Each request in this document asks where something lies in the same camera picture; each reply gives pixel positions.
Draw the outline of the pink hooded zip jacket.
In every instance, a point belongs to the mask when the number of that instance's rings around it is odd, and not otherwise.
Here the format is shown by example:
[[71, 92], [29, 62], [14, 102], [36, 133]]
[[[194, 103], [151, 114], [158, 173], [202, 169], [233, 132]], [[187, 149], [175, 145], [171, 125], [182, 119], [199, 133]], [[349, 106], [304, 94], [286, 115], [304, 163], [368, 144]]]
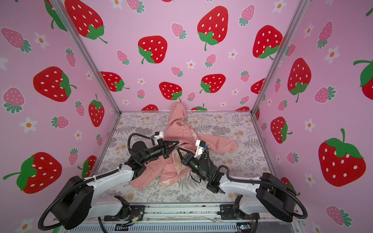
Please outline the pink hooded zip jacket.
[[[179, 141], [179, 146], [183, 149], [195, 153], [197, 150], [196, 141], [201, 140], [207, 143], [210, 150], [216, 153], [233, 153], [238, 144], [231, 139], [199, 135], [191, 126], [183, 121], [187, 117], [187, 111], [181, 103], [175, 103], [171, 108], [169, 122], [165, 132], [165, 140]], [[190, 168], [182, 165], [177, 150], [174, 150], [168, 159], [160, 157], [146, 165], [146, 170], [140, 177], [130, 182], [130, 185], [137, 190], [147, 187], [158, 175], [159, 184], [164, 187], [171, 186], [184, 178], [190, 172]]]

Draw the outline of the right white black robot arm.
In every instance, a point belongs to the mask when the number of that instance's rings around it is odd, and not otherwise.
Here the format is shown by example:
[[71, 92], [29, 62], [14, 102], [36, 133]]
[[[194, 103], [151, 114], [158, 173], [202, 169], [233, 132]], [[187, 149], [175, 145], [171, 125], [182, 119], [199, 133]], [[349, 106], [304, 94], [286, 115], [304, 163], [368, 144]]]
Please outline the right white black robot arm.
[[292, 222], [294, 217], [308, 217], [307, 209], [295, 191], [270, 173], [265, 172], [256, 179], [233, 177], [226, 165], [214, 165], [208, 147], [203, 149], [201, 155], [181, 147], [177, 148], [177, 152], [181, 163], [190, 168], [201, 181], [206, 181], [207, 190], [212, 193], [237, 193], [255, 197], [272, 216], [284, 222]]

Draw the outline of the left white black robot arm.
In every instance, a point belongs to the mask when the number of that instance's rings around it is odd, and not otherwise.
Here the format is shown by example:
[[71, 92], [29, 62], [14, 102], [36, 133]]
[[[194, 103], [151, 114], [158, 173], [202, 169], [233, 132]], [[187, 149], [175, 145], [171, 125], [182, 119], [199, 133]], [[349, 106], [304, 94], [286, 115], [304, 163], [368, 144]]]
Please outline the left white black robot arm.
[[95, 197], [121, 183], [138, 178], [145, 170], [146, 164], [159, 157], [168, 158], [178, 141], [159, 139], [157, 144], [148, 148], [142, 141], [129, 147], [130, 158], [108, 173], [87, 177], [74, 176], [68, 180], [55, 200], [44, 211], [38, 221], [38, 228], [47, 231], [59, 226], [71, 230], [87, 219], [102, 216], [114, 216], [126, 220], [132, 215], [128, 201], [116, 195], [111, 200], [96, 200]]

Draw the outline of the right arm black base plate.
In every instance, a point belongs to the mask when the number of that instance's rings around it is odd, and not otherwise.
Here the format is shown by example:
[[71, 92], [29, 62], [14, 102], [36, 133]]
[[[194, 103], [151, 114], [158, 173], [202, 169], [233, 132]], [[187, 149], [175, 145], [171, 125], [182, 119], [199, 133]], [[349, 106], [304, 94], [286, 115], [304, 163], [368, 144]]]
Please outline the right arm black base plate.
[[259, 213], [246, 214], [241, 211], [237, 205], [234, 204], [222, 204], [220, 210], [217, 213], [221, 216], [222, 220], [259, 220]]

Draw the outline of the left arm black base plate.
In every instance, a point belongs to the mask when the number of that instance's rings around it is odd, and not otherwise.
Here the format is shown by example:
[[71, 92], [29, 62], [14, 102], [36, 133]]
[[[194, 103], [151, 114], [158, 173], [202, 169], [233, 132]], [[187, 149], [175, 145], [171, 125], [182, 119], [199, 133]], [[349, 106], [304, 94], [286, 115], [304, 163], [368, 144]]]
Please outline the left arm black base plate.
[[104, 221], [142, 221], [145, 213], [144, 205], [130, 205], [123, 207], [115, 216], [105, 216]]

